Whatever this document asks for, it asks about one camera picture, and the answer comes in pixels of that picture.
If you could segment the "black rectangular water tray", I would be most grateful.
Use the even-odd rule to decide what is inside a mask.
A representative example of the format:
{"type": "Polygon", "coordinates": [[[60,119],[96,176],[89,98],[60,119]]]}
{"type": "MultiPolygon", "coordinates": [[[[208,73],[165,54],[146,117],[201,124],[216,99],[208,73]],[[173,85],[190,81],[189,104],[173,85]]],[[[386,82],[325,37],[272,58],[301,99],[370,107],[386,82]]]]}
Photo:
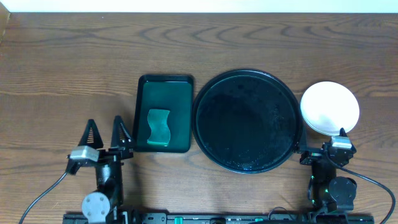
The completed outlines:
{"type": "Polygon", "coordinates": [[[193,78],[189,75],[143,75],[137,87],[132,136],[136,152],[185,153],[191,145],[193,78]],[[147,143],[150,109],[169,110],[167,124],[171,139],[168,146],[147,143]]]}

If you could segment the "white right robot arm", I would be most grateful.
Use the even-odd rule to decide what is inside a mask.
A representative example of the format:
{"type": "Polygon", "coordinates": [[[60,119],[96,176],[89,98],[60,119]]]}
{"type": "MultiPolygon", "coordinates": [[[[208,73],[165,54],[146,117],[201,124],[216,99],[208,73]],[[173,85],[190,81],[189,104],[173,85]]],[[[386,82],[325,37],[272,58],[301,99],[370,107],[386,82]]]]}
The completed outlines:
{"type": "Polygon", "coordinates": [[[349,177],[336,174],[338,168],[349,163],[356,148],[343,128],[321,147],[307,144],[307,132],[302,136],[295,151],[301,155],[300,164],[312,168],[307,198],[313,210],[296,217],[298,223],[348,223],[347,213],[354,209],[357,183],[349,177]]]}

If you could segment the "white plate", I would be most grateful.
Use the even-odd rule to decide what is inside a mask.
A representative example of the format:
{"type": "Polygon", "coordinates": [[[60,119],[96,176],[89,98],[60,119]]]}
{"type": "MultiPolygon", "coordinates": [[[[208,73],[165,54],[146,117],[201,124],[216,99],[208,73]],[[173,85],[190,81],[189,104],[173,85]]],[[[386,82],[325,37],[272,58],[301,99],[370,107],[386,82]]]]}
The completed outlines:
{"type": "Polygon", "coordinates": [[[340,129],[350,132],[360,116],[354,94],[336,82],[318,82],[308,87],[302,95],[300,110],[309,127],[327,136],[339,135],[340,129]]]}

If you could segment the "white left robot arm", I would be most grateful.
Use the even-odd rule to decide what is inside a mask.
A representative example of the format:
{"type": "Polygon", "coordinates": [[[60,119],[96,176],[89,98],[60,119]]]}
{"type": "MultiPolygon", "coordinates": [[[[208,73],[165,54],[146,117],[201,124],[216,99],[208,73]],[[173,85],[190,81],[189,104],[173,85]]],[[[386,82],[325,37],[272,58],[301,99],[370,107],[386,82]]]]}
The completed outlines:
{"type": "Polygon", "coordinates": [[[121,209],[124,203],[123,160],[134,156],[134,141],[122,117],[113,122],[111,145],[108,149],[93,119],[89,119],[80,142],[68,155],[66,173],[75,175],[81,167],[94,167],[96,190],[81,203],[88,223],[131,223],[129,212],[121,209]]]}

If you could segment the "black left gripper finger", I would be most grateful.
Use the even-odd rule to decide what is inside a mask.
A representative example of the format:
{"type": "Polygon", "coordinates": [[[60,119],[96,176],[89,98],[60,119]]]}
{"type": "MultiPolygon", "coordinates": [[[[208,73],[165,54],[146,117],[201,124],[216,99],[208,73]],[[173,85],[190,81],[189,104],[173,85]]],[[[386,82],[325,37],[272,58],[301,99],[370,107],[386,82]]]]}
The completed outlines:
{"type": "Polygon", "coordinates": [[[133,139],[120,115],[114,117],[111,146],[113,149],[132,149],[133,139]]]}
{"type": "Polygon", "coordinates": [[[103,148],[103,141],[100,136],[100,132],[97,125],[93,119],[89,119],[85,131],[78,143],[78,146],[89,146],[93,149],[103,148]]]}

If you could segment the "green scouring sponge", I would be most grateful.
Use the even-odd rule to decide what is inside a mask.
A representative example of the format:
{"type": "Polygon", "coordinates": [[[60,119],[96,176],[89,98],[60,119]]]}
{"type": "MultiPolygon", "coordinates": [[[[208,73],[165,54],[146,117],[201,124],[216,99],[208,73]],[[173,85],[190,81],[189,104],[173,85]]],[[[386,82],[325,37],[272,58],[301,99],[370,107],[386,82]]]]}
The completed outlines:
{"type": "Polygon", "coordinates": [[[155,146],[168,146],[171,139],[170,128],[167,124],[169,110],[150,109],[147,122],[150,127],[150,136],[147,143],[155,146]]]}

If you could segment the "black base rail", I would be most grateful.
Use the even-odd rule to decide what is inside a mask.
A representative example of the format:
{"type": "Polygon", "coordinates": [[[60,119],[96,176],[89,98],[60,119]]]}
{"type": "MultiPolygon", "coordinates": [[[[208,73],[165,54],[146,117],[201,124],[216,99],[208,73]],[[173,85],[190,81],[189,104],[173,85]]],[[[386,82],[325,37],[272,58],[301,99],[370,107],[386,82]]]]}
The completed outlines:
{"type": "Polygon", "coordinates": [[[136,224],[245,224],[245,223],[349,223],[374,224],[372,216],[363,215],[319,215],[314,220],[305,215],[288,215],[273,213],[271,215],[187,215],[166,213],[131,213],[122,212],[113,223],[136,224]]]}

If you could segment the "black round serving tray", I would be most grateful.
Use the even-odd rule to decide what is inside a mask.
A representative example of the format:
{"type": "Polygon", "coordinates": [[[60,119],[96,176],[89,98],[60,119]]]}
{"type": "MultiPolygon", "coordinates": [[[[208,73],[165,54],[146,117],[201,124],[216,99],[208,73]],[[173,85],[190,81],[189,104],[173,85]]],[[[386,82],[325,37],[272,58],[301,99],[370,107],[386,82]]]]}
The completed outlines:
{"type": "Polygon", "coordinates": [[[242,174],[267,172],[300,147],[303,118],[290,88],[277,77],[239,69],[206,83],[193,103],[192,131],[202,152],[242,174]]]}

